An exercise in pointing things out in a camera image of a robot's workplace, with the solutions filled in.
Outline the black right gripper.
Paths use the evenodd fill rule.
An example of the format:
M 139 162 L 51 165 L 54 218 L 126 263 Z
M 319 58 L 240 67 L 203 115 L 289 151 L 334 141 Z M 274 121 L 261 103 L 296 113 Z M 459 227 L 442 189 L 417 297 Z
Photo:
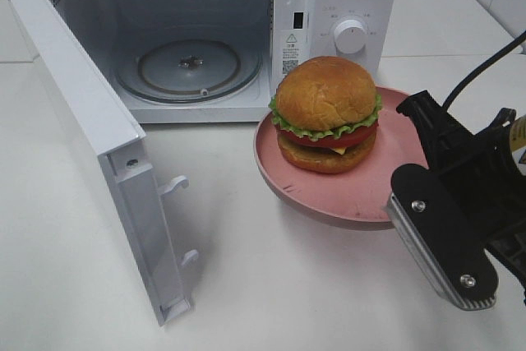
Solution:
M 485 248 L 525 284 L 525 117 L 502 108 L 473 134 L 427 90 L 396 111 L 455 201 L 431 171 L 404 164 L 392 173 L 386 212 L 441 298 L 461 310 L 493 307 L 499 279 Z

